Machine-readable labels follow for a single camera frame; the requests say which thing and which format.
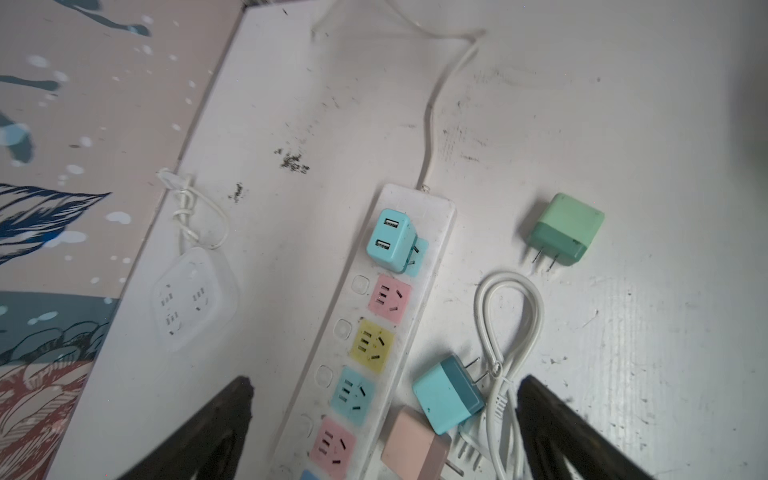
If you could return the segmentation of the small white power strip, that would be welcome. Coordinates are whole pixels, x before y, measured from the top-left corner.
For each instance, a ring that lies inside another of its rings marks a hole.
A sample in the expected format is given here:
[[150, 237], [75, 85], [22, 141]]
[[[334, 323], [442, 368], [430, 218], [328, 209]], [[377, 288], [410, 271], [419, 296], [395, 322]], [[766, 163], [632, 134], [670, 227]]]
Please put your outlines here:
[[202, 247], [180, 255], [150, 293], [153, 319], [170, 352], [229, 322], [238, 304], [239, 288], [226, 258]]

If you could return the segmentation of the white colourful power strip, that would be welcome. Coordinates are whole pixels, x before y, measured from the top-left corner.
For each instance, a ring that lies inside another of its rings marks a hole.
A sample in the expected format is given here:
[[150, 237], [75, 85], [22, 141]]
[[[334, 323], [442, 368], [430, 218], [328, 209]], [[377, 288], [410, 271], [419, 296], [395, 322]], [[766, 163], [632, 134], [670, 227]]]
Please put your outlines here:
[[[390, 209], [417, 234], [416, 262], [397, 274], [366, 247]], [[395, 184], [381, 189], [276, 442], [269, 479], [362, 479], [397, 391], [457, 208]]]

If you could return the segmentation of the green plug adapter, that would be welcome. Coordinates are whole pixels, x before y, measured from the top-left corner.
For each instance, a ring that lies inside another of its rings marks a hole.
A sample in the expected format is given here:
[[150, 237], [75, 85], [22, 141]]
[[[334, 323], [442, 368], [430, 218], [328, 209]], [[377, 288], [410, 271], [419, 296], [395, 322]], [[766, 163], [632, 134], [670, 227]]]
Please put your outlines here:
[[550, 258], [565, 267], [580, 262], [605, 221], [605, 213], [565, 193], [557, 193], [526, 239], [527, 246], [541, 258]]

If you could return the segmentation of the teal plug adapter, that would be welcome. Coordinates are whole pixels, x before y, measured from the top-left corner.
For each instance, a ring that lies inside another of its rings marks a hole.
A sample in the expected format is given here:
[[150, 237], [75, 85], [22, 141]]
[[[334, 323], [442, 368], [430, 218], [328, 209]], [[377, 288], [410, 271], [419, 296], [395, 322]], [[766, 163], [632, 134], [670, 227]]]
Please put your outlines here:
[[385, 208], [375, 222], [366, 253], [380, 267], [401, 274], [407, 269], [416, 241], [417, 231], [409, 216]]
[[450, 354], [417, 378], [413, 393], [437, 435], [481, 412], [485, 397], [461, 359]]

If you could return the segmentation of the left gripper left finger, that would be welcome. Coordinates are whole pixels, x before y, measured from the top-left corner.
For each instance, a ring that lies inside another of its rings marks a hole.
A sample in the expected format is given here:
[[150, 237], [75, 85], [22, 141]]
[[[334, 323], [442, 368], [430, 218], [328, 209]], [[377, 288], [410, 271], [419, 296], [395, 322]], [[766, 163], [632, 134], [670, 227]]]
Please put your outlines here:
[[249, 424], [254, 388], [238, 376], [124, 479], [232, 479]]

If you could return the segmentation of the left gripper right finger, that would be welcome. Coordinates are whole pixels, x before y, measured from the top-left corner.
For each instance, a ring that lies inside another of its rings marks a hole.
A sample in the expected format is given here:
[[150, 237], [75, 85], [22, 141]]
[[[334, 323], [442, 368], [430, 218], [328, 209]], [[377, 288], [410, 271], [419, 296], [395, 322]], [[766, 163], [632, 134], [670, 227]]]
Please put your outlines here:
[[517, 392], [516, 416], [534, 479], [652, 477], [593, 429], [536, 377], [525, 377]]

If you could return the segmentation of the pink plug adapter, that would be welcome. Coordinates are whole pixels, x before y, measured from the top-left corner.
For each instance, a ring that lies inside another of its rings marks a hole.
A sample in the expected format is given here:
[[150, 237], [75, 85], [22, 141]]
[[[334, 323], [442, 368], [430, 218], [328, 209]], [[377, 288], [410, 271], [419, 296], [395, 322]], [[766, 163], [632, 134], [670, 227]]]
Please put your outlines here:
[[399, 479], [464, 479], [464, 471], [449, 460], [451, 447], [449, 434], [436, 434], [424, 415], [402, 406], [394, 415], [381, 461]]

